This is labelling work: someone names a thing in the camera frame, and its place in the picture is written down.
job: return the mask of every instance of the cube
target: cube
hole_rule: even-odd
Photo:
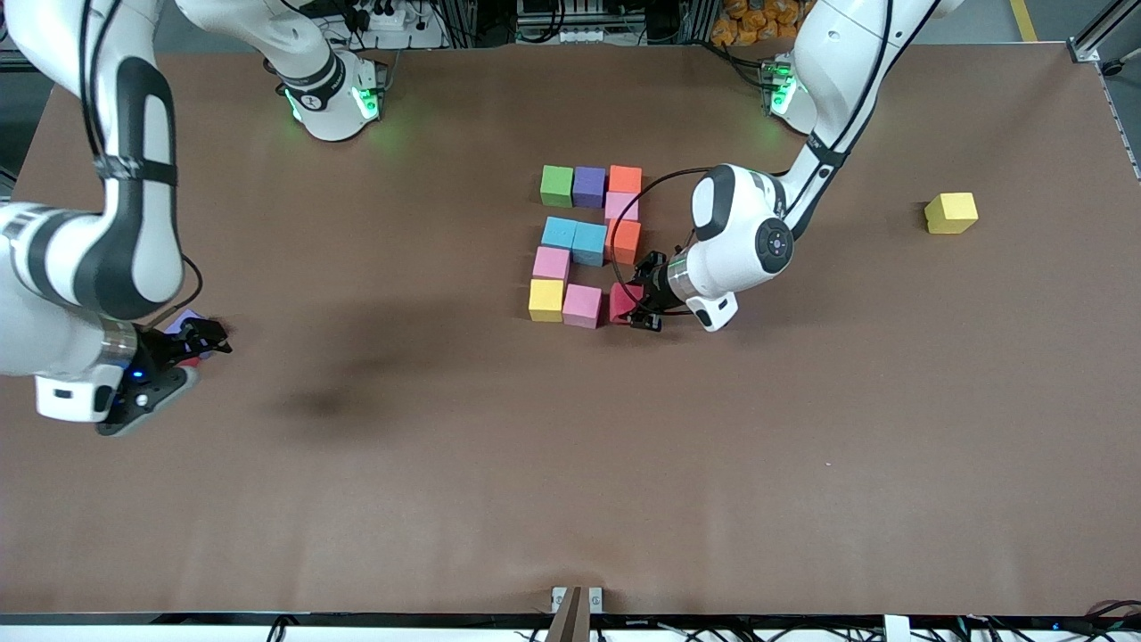
[[[527,302],[531,319],[543,324],[563,323],[563,281],[531,279],[531,300]]]
[[[602,266],[602,249],[606,246],[606,227],[593,222],[578,222],[574,230],[570,260],[578,265]]]
[[[601,166],[574,168],[574,189],[570,198],[574,206],[602,206],[606,194],[606,170]]]
[[[566,281],[570,274],[570,250],[540,246],[535,251],[535,265],[531,268],[534,278]]]
[[[931,234],[960,234],[979,219],[974,209],[974,194],[957,192],[939,194],[923,208]]]
[[[539,187],[539,195],[543,198],[544,205],[572,206],[570,188],[574,182],[574,170],[569,166],[558,166],[553,164],[543,165],[543,182]]]
[[[547,225],[543,226],[543,239],[540,243],[549,247],[569,250],[574,246],[574,234],[577,228],[577,220],[548,216]]]
[[[598,310],[602,307],[602,290],[586,285],[567,285],[567,296],[563,302],[563,323],[567,326],[594,330],[598,327]]]
[[[638,261],[639,236],[641,236],[641,222],[625,218],[621,224],[617,220],[607,220],[602,258],[622,265],[633,265]]]
[[[617,218],[622,214],[622,210],[626,209],[630,201],[634,200],[638,194],[625,194],[623,192],[607,192],[606,193],[606,219]],[[622,220],[638,220],[638,201],[630,205],[626,210],[626,214],[622,217]]]
[[[641,168],[610,165],[610,190],[637,194],[641,192]]]
[[[626,290],[630,290],[631,294],[638,296],[638,300],[641,300],[641,285],[628,284]],[[622,289],[622,283],[610,285],[610,300],[606,314],[610,318],[610,324],[629,324],[630,320],[622,318],[622,316],[630,314],[638,307],[638,302],[626,294],[626,290]]]

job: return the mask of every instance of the purple cube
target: purple cube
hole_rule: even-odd
[[[606,169],[601,166],[574,168],[574,187],[570,200],[574,206],[602,206],[602,194],[606,193]]]

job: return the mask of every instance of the brown table surface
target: brown table surface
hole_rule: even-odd
[[[1061,44],[914,47],[725,332],[526,319],[543,163],[776,171],[701,49],[404,56],[309,138],[253,56],[162,60],[194,308],[235,353],[123,440],[0,383],[0,609],[1084,612],[1141,593],[1141,189]],[[18,196],[94,208],[52,96]],[[693,177],[646,198],[688,229]],[[921,208],[972,190],[933,236]],[[607,283],[608,270],[572,279]]]

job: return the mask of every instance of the black cable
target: black cable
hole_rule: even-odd
[[[728,47],[726,47],[726,54],[727,55],[729,54],[729,48]],[[739,75],[741,79],[745,81],[745,84],[748,84],[751,87],[755,87],[756,89],[779,89],[782,87],[780,84],[776,84],[776,83],[772,83],[772,82],[761,82],[759,80],[753,80],[752,78],[748,78],[748,74],[746,74],[741,68],[742,66],[745,66],[745,65],[741,64],[741,58],[736,58],[734,56],[727,56],[726,59],[729,60],[729,66],[733,67],[733,71],[737,72],[737,75]]]
[[[650,189],[653,189],[659,182],[663,182],[663,181],[669,180],[671,178],[677,178],[679,176],[686,176],[687,173],[705,173],[706,171],[709,171],[711,169],[713,169],[713,168],[712,166],[691,166],[689,169],[679,169],[678,171],[673,171],[673,172],[666,173],[665,176],[662,176],[659,178],[655,178],[654,180],[650,181],[649,185],[646,185],[646,187],[644,187],[641,192],[638,192],[638,194],[636,194],[634,197],[631,198],[629,203],[626,203],[626,206],[622,208],[622,212],[618,213],[618,217],[614,219],[614,227],[613,227],[614,231],[610,233],[610,234],[608,234],[609,238],[607,238],[607,244],[610,245],[610,267],[614,268],[614,277],[617,278],[618,284],[622,285],[622,291],[624,291],[626,293],[626,296],[630,300],[634,301],[634,304],[637,304],[638,307],[640,307],[644,311],[648,311],[650,314],[661,314],[663,316],[683,316],[686,314],[693,314],[693,311],[690,311],[688,309],[685,310],[685,311],[680,311],[680,310],[679,311],[667,311],[667,310],[650,309],[648,306],[646,306],[644,302],[641,302],[641,300],[639,300],[639,296],[636,296],[633,294],[633,292],[630,291],[630,287],[626,286],[625,279],[622,277],[622,271],[618,270],[618,262],[616,260],[614,260],[614,236],[618,231],[618,226],[622,225],[622,219],[625,218],[626,212],[630,211],[630,208],[633,206],[634,203],[637,203],[639,200],[641,200],[641,197],[645,196],[647,192],[649,192]]]
[[[567,5],[566,5],[566,0],[559,0],[558,6],[555,9],[551,9],[551,24],[550,24],[550,26],[547,27],[547,32],[545,33],[543,33],[539,38],[534,38],[534,39],[527,38],[525,35],[523,35],[521,33],[518,33],[519,32],[519,23],[518,23],[518,18],[516,18],[516,27],[515,27],[516,34],[518,35],[519,40],[523,40],[524,42],[529,42],[532,44],[542,44],[543,42],[547,42],[547,41],[551,40],[552,38],[555,38],[556,35],[558,35],[558,33],[560,31],[563,31],[563,25],[565,24],[566,18],[567,18]]]
[[[274,624],[269,627],[269,635],[266,636],[266,642],[282,642],[285,640],[285,626],[299,626],[300,623],[297,618],[290,615],[282,615],[274,618]]]
[[[429,0],[428,3],[431,6],[432,13],[436,14],[436,19],[439,21],[440,29],[446,31],[448,38],[453,40],[452,42],[453,49],[466,48],[470,46],[469,43],[475,42],[475,36],[463,31],[462,29],[455,27],[455,25],[453,25],[451,21],[444,17],[444,14],[440,13],[439,7],[436,6],[436,0]],[[455,40],[459,40],[460,47],[455,46],[454,43]]]
[[[996,618],[996,617],[990,617],[990,618],[987,618],[987,619],[994,620],[994,623],[997,624],[998,626],[1001,626],[1001,627],[1010,631],[1011,633],[1013,633],[1014,635],[1017,635],[1019,639],[1021,639],[1022,642],[1035,642],[1035,640],[1031,639],[1029,635],[1022,633],[1021,631],[1014,628],[1013,626],[1008,626],[1008,625],[1003,624],[1002,620],[998,619],[998,618]]]
[[[698,631],[695,635],[701,635],[702,633],[712,633],[713,637],[717,637],[721,642],[729,642],[728,640],[725,639],[725,635],[718,633],[715,628],[703,628],[702,631]]]
[[[987,633],[990,634],[990,642],[1002,642],[1002,636],[998,635],[997,631],[995,631],[995,625],[989,618],[987,619]]]
[[[709,42],[706,40],[686,40],[681,44],[701,44],[702,47],[705,48],[706,51],[713,54],[714,56],[721,58],[727,63],[733,60],[743,67],[761,68],[761,63],[756,60],[746,60],[745,58],[738,58],[733,54],[730,54],[728,51],[728,48],[725,51],[722,51],[721,49],[718,49],[717,46],[714,46],[712,42]]]
[[[1125,607],[1141,607],[1141,601],[1139,600],[1118,600],[1109,606],[1102,607],[1097,611],[1090,611],[1085,613],[1085,619],[1100,618],[1106,613],[1116,611],[1117,609],[1124,609]]]
[[[950,632],[955,634],[955,637],[962,640],[962,642],[971,642],[971,631],[966,628],[966,621],[963,618],[955,618],[955,626],[950,627]]]
[[[202,270],[199,269],[199,266],[195,265],[194,261],[191,260],[191,257],[186,255],[185,253],[183,254],[183,261],[186,262],[186,265],[189,266],[191,270],[194,271],[194,277],[197,279],[197,284],[194,286],[194,291],[191,292],[191,295],[188,295],[185,299],[183,299],[181,301],[176,302],[175,304],[168,307],[165,309],[165,311],[163,311],[162,314],[160,314],[160,315],[155,316],[154,318],[152,318],[151,323],[146,325],[145,330],[151,331],[155,326],[157,326],[159,324],[162,324],[163,320],[165,320],[167,318],[170,318],[170,315],[172,315],[173,312],[178,311],[179,309],[186,307],[187,304],[191,304],[192,302],[194,302],[194,299],[199,298],[199,294],[202,293],[202,285],[204,283],[204,281],[202,278]]]
[[[79,19],[79,101],[83,111],[83,130],[87,132],[87,144],[91,147],[91,155],[99,155],[99,144],[95,138],[95,129],[91,125],[91,98],[88,95],[88,56],[87,56],[87,32],[91,24],[91,0],[84,0],[81,7],[83,15]]]
[[[99,54],[103,52],[103,41],[107,38],[107,32],[111,30],[111,23],[115,19],[115,14],[119,13],[119,7],[122,5],[122,0],[114,0],[111,3],[111,8],[107,9],[107,17],[103,19],[103,24],[99,26],[99,34],[95,38],[95,47],[91,50],[91,64],[95,65],[99,62]],[[95,96],[95,71],[90,71],[90,87],[88,90],[88,96],[91,98],[91,122],[95,125],[95,136],[99,141],[99,149],[105,151],[107,148],[107,140],[103,135],[103,119],[99,116],[99,104]]]

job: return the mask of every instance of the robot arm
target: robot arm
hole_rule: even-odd
[[[66,0],[6,2],[27,58],[90,94],[102,116],[92,123],[102,212],[0,208],[0,374],[37,375],[37,407],[49,417],[105,418],[138,344],[120,319],[156,310],[181,285],[173,109],[151,46],[159,5],[106,1],[84,18]]]
[[[104,210],[0,206],[0,375],[35,376],[37,409],[124,434],[186,392],[209,350],[229,352],[213,320],[173,338],[130,324],[183,282],[175,218],[173,100],[152,39],[162,0],[7,0],[24,55],[80,97]],[[374,64],[335,54],[307,18],[266,0],[180,0],[192,19],[262,51],[294,115],[337,140],[378,117]]]
[[[816,204],[872,116],[880,83],[932,16],[961,0],[819,0],[792,60],[816,106],[816,125],[793,165],[775,176],[722,164],[693,194],[697,243],[667,263],[640,270],[642,304],[685,303],[709,332],[737,311],[735,292],[779,274]]]

